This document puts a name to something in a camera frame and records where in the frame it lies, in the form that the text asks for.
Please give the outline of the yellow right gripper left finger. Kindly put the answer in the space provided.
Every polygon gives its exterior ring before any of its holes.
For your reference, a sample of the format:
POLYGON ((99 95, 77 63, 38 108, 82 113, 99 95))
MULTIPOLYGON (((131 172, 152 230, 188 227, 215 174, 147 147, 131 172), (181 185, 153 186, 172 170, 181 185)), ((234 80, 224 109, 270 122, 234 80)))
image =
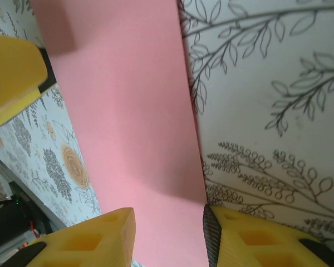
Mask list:
POLYGON ((36 239, 5 267, 131 267, 135 212, 120 208, 36 239))

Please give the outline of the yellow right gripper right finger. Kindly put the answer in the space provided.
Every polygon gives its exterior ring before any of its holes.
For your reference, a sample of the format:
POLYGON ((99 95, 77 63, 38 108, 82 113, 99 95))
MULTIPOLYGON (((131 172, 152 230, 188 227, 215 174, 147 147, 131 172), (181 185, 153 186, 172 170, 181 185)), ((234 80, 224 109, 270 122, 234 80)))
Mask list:
POLYGON ((209 267, 334 267, 334 252, 313 236, 276 222, 205 205, 209 267))

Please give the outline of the floral patterned table cover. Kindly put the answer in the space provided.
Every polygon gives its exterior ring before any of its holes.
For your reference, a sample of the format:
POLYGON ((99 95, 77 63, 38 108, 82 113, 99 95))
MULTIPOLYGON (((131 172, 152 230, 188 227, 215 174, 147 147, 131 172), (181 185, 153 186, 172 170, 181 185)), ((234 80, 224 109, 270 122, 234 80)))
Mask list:
MULTIPOLYGON (((334 0, 177 0, 206 202, 334 250, 334 0)), ((31 0, 0 34, 46 49, 31 0)), ((101 206, 56 83, 0 127, 0 160, 66 226, 101 206)))

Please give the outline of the pink cloth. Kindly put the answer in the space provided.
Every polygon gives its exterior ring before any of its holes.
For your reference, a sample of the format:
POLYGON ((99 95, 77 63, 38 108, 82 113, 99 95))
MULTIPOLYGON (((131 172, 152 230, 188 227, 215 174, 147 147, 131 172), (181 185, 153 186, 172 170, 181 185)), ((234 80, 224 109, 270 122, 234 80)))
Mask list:
POLYGON ((146 267, 208 267, 177 0, 31 5, 102 212, 134 208, 146 267))

